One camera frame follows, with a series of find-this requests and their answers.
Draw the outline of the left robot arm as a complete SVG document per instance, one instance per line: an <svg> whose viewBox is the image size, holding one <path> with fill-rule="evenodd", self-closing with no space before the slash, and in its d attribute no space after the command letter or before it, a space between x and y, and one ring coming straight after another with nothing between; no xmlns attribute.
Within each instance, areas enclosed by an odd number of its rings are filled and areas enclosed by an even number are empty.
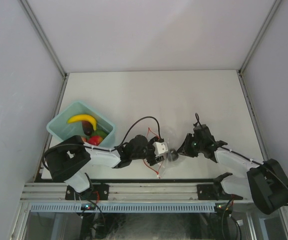
<svg viewBox="0 0 288 240"><path fill-rule="evenodd" d="M118 146L101 147L84 142L82 137L75 135L49 148L43 154L42 164L50 172L53 182L65 183L82 200L88 200L93 195L93 186L89 174L82 171L86 165L120 169L134 160L146 160L153 166L166 160L168 155L167 143L158 137L148 140L137 135Z"/></svg>

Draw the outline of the fake green vegetable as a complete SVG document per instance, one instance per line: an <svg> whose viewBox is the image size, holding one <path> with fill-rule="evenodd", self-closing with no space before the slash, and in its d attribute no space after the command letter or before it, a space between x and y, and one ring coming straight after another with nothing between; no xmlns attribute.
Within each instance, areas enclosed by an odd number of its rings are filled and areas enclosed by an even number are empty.
<svg viewBox="0 0 288 240"><path fill-rule="evenodd" d="M91 137L100 136L101 138L105 139L107 137L107 133L103 130L97 129L91 134Z"/></svg>

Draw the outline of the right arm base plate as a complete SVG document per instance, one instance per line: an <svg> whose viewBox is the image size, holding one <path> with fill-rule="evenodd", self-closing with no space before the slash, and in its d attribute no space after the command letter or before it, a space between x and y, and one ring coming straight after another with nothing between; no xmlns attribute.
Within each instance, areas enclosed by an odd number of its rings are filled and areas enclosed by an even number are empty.
<svg viewBox="0 0 288 240"><path fill-rule="evenodd" d="M215 184L198 184L198 200L219 200L220 188Z"/></svg>

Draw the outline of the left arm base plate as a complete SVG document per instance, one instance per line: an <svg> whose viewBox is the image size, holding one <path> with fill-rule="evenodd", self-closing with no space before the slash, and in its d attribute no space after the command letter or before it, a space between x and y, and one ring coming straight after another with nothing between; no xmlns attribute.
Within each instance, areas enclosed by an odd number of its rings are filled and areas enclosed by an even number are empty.
<svg viewBox="0 0 288 240"><path fill-rule="evenodd" d="M91 200L91 201L106 201L109 196L108 184L95 184L93 189L87 189L81 193L76 193L75 190L68 186L65 193L65 200Z"/></svg>

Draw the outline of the clear zip top bag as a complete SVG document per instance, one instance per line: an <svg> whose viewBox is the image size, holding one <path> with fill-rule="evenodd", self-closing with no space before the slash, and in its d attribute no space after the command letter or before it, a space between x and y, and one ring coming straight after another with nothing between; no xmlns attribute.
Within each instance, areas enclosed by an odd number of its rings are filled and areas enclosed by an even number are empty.
<svg viewBox="0 0 288 240"><path fill-rule="evenodd" d="M176 151L176 146L179 143L179 138L176 135L175 129L170 126L161 127L161 137L159 143L153 143L154 154L152 157L143 160L144 165L154 172L157 179L161 180L170 174L170 171L178 167L183 161Z"/></svg>

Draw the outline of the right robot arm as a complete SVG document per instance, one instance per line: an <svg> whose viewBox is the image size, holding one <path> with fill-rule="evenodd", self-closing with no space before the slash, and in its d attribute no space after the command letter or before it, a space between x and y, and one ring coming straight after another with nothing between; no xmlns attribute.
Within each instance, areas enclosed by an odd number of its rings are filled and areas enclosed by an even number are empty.
<svg viewBox="0 0 288 240"><path fill-rule="evenodd" d="M227 143L216 141L209 128L195 124L193 133L186 135L177 153L187 157L199 154L215 163L234 170L214 185L213 193L218 199L236 195L251 199L264 214L270 215L281 207L288 206L288 177L280 163L271 158L264 162L246 157L227 147Z"/></svg>

